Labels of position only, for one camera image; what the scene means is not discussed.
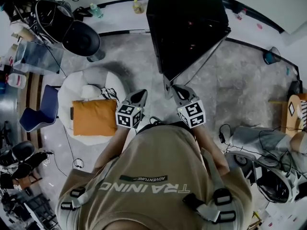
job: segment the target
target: striped cloth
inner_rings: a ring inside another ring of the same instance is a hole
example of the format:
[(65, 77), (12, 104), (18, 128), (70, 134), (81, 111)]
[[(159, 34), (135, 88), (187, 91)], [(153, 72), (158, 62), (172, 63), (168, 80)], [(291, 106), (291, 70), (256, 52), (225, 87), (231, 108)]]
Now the striped cloth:
[(301, 104), (302, 104), (302, 114), (303, 114), (303, 121), (304, 121), (303, 126), (306, 127), (307, 126), (307, 102), (301, 100)]

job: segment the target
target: black buckle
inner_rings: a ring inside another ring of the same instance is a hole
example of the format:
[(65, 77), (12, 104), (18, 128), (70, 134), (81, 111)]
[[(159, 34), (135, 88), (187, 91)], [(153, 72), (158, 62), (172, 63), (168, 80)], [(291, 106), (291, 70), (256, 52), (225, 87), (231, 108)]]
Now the black buckle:
[(227, 205), (232, 202), (232, 196), (228, 189), (226, 188), (220, 188), (215, 190), (213, 193), (213, 199), (215, 202), (215, 205)]
[(61, 203), (61, 209), (67, 209), (67, 210), (72, 210), (75, 211), (76, 209), (72, 207), (71, 202), (63, 202)]
[(216, 222), (212, 222), (212, 223), (218, 224), (218, 223), (231, 222), (231, 221), (234, 221), (235, 219), (236, 219), (236, 212), (234, 210), (221, 211)]
[(82, 194), (84, 194), (85, 188), (84, 187), (78, 187), (71, 191), (71, 197), (80, 197)]

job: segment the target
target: brown t-shirt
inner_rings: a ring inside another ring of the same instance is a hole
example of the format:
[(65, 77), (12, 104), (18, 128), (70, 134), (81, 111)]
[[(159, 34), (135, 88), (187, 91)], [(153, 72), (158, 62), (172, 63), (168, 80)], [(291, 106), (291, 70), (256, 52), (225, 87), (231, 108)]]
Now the brown t-shirt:
[[(73, 170), (59, 203), (76, 182), (77, 186), (94, 185), (98, 176), (93, 177)], [(252, 216), (249, 182), (240, 169), (222, 180), (241, 201), (246, 213), (242, 229), (247, 229)], [(157, 126), (131, 141), (91, 199), (81, 206), (78, 230), (102, 230), (121, 219), (136, 221), (151, 230), (202, 229), (206, 222), (182, 202), (189, 193), (205, 203), (212, 200), (213, 184), (200, 149), (185, 129)]]

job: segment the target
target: blue chair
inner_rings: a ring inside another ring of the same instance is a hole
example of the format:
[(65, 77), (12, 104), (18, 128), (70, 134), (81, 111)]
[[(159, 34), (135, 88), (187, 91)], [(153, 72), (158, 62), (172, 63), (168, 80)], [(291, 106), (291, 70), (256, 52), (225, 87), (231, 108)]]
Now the blue chair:
[(58, 90), (50, 85), (46, 85), (40, 109), (34, 111), (27, 107), (19, 123), (26, 132), (52, 125), (57, 120), (58, 108)]

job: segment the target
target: floor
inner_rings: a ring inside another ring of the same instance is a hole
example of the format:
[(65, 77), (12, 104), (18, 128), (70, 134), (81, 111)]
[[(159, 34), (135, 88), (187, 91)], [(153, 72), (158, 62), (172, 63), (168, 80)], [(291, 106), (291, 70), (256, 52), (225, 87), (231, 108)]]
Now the floor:
[[(65, 52), (62, 68), (66, 75), (90, 66), (106, 67), (122, 77), (130, 90), (147, 89), (148, 99), (145, 118), (139, 128), (149, 122), (154, 115), (162, 120), (173, 122), (177, 119), (173, 99), (164, 98), (163, 76), (159, 74), (152, 40), (149, 34), (123, 34), (102, 38), (106, 51), (105, 59), (89, 63), (85, 58)], [(43, 86), (60, 86), (65, 79), (63, 72), (44, 77)], [(253, 48), (224, 41), (206, 65), (188, 84), (203, 101), (206, 111), (206, 125), (221, 149), (225, 149), (218, 139), (222, 124), (231, 127), (240, 124), (277, 127), (281, 110), (268, 100), (284, 100), (291, 81), (295, 80), (295, 70), (285, 62), (266, 65), (262, 53)], [(52, 126), (41, 129), (44, 149), (55, 152), (58, 167), (66, 175), (72, 168), (72, 154), (62, 123), (57, 120)], [(85, 146), (68, 137), (74, 158), (84, 161), (84, 170), (93, 168), (95, 159), (106, 144)], [(54, 207), (66, 176), (56, 167), (54, 158), (48, 165), (39, 167), (43, 180), (42, 191)], [(255, 208), (266, 204), (262, 196)]]

